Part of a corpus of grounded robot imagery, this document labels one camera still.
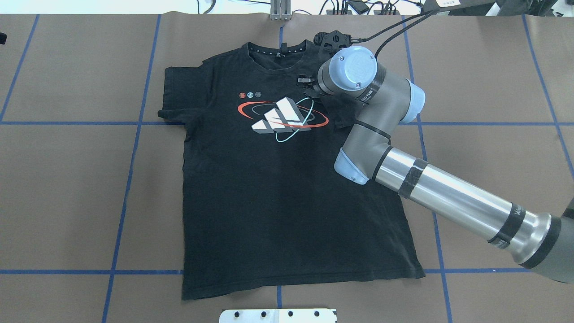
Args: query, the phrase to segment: printed graphic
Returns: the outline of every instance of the printed graphic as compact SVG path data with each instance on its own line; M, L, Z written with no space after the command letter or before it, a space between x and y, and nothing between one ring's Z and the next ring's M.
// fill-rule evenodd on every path
M252 124L251 128L253 131L262 134L293 132L296 130L308 131L311 128L326 126L329 123L329 119L316 109L311 111L307 121L303 123L309 113L309 108L296 105L292 99L287 97L277 102L245 102L239 105L237 110L241 115L249 119L256 120L256 117L260 118L259 121Z

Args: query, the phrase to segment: power strip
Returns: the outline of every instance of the power strip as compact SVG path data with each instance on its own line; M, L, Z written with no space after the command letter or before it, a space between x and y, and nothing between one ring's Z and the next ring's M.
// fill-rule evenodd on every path
M381 14L381 10L373 10L373 11L374 11L374 14L375 14L375 15L380 15L380 14Z
M337 323L336 309L225 310L219 323Z
M327 14L334 14L334 13L333 13L334 11L335 11L335 10L330 10L330 9L329 9L329 10L327 10ZM347 14L353 14L353 11L350 11L350 10L349 10L349 11L347 11Z

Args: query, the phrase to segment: black cable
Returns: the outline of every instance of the black cable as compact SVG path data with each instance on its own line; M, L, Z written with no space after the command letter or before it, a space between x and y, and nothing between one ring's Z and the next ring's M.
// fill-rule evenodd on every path
M396 4L399 2L400 0L396 0L395 3L393 3L393 14L397 14L397 6Z
M421 8L422 8L422 2L420 2L420 1L419 1L419 2L415 2L415 1L411 1L411 0L398 0L398 1L409 2L409 3L412 3L412 4L416 5L417 7L421 7Z
M378 33L372 35L371 37L362 38L359 43L364 43L365 41L369 41L369 40L371 40L371 39L373 39L373 38L379 36L380 34L386 32L386 31L388 31L388 30L390 30L390 29L393 29L393 28L395 28L395 27L398 26L398 25L401 25L403 22L407 22L407 21L409 21L409 20L412 20L412 19L415 19L415 18L418 18L418 17L422 17L422 16L424 16L424 15L426 15L426 14L427 14L427 13L420 13L420 14L416 14L416 15L414 15L414 16L410 16L409 18L403 19L403 20L397 22L396 24L392 24L392 25L388 26L387 28L384 28L383 30L381 30L380 32L378 32Z
M377 52L375 53L375 58L377 58L379 56L379 53L381 52L381 50L383 49L383 47L388 44L390 41L392 41L393 39L395 39L395 37L399 36L400 34L406 32L407 30L409 30L410 28L416 26L417 24L423 22L423 20L427 19L428 17L436 14L437 12L439 12L438 9L434 9L432 11L429 11L427 13L425 13L423 18L420 18L419 20L412 22L410 25L407 25L406 27L404 27L403 29L399 30L398 32L394 33L392 36L390 36L387 40L385 40L384 43L381 44L381 46L379 46L379 49L377 49Z
M385 6L385 9L383 11L381 11L379 14L387 14L387 12L389 12L391 10L391 2L390 0L387 2L387 5Z
M325 2L323 2L323 6L321 6L321 10L319 10L319 14L321 14L323 12L323 8L325 8L325 5L327 4L327 2L329 2L329 0L325 0Z
M348 1L348 2L361 2L361 3L366 3L368 5L375 4L375 2L361 1L361 0L346 0L346 1Z
M310 12L308 12L308 11L305 11L305 10L303 10L303 9L294 10L293 13L295 13L295 12L297 12L297 11L303 11L303 12L306 13L306 14L313 15L312 13L310 13Z
M371 9L372 9L376 4L378 4L378 3L381 4L381 11L382 11L385 4L384 4L382 1L377 1L377 2L374 2L374 3L371 5L371 7L369 8L369 10L367 11L367 14L369 14L369 13L371 12Z
M203 12L203 14L210 13L211 10L213 10L213 8L215 7L215 1L217 1L217 0L211 0L211 6L209 8L207 8L207 10Z

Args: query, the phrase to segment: black t-shirt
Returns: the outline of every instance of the black t-shirt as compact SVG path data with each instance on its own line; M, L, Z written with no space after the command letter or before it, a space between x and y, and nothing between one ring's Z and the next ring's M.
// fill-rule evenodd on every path
M187 130L182 298L423 277L400 197L333 168L354 106L301 101L298 76L325 57L310 41L277 51L247 43L165 70L158 115Z

